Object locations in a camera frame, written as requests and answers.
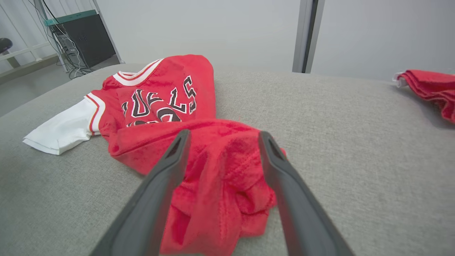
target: white wall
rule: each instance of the white wall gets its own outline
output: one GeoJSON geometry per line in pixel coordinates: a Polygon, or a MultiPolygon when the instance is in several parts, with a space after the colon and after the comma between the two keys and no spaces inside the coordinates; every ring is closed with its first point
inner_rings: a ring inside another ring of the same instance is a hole
{"type": "MultiPolygon", "coordinates": [[[[47,42],[41,26],[42,19],[36,14],[36,10],[30,2],[28,0],[0,0],[0,37],[13,41],[9,52],[20,51],[47,42]]],[[[46,0],[46,3],[56,17],[95,9],[92,0],[46,0]]],[[[52,18],[49,13],[47,15],[48,19],[52,18]]],[[[55,54],[56,51],[51,46],[46,46],[36,49],[36,53],[37,57],[43,58],[55,54]]],[[[15,58],[21,65],[35,61],[30,52],[17,55],[15,58]]],[[[6,60],[0,61],[0,73],[11,68],[6,60]]]]}
{"type": "Polygon", "coordinates": [[[311,73],[455,73],[455,0],[325,0],[311,73]]]}
{"type": "Polygon", "coordinates": [[[292,70],[300,0],[97,3],[126,63],[202,54],[215,67],[292,70]]]}

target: red jersey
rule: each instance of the red jersey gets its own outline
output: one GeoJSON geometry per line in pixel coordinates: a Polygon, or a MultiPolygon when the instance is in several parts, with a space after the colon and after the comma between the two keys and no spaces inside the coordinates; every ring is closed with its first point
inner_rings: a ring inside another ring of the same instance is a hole
{"type": "Polygon", "coordinates": [[[231,255],[242,236],[264,233],[275,194],[263,177],[257,129],[215,119],[213,69],[202,56],[118,72],[24,139],[61,154],[101,134],[116,160],[147,174],[182,129],[191,130],[185,177],[173,193],[160,252],[231,255]]]}

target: red stripe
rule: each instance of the red stripe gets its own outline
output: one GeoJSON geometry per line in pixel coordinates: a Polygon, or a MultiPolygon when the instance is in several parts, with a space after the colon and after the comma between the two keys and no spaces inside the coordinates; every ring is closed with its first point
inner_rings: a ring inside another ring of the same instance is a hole
{"type": "Polygon", "coordinates": [[[91,117],[91,121],[90,121],[90,124],[89,124],[89,129],[91,131],[91,134],[95,135],[95,132],[92,129],[92,125],[93,125],[93,120],[95,119],[95,116],[98,113],[98,110],[100,109],[100,105],[98,105],[98,103],[96,103],[96,101],[94,101],[92,98],[90,98],[90,96],[87,95],[87,98],[89,98],[96,105],[96,111],[93,114],[93,116],[91,117]]]}
{"type": "Polygon", "coordinates": [[[134,78],[126,78],[126,77],[122,76],[122,75],[120,74],[120,72],[118,72],[118,75],[119,75],[121,78],[125,79],[125,80],[132,81],[132,80],[134,80],[134,79],[136,79],[136,78],[142,76],[142,75],[143,75],[151,66],[153,66],[153,64],[155,64],[157,61],[152,62],[151,64],[149,64],[149,66],[148,66],[141,74],[137,75],[137,77],[134,77],[134,78]]]}

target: printed lettering on jersey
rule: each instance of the printed lettering on jersey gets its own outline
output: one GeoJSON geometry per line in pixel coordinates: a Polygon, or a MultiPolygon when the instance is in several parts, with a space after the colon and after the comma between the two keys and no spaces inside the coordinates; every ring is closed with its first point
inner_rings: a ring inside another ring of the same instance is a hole
{"type": "Polygon", "coordinates": [[[163,95],[163,92],[134,89],[129,100],[131,102],[126,101],[121,105],[126,126],[181,122],[182,119],[177,113],[182,117],[188,117],[187,115],[192,115],[196,111],[196,91],[192,85],[191,76],[187,76],[181,86],[173,88],[167,95],[163,95]]]}

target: gray fabric surface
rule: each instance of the gray fabric surface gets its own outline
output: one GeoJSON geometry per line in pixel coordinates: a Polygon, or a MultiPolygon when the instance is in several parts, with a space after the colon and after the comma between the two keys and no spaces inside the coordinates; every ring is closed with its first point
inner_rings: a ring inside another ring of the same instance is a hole
{"type": "MultiPolygon", "coordinates": [[[[0,118],[0,255],[88,255],[141,182],[92,138],[61,156],[22,138],[118,70],[75,79],[0,118]]],[[[269,131],[357,255],[455,254],[455,130],[392,83],[215,73],[217,117],[269,131]]],[[[278,209],[235,256],[286,255],[278,209]]]]}

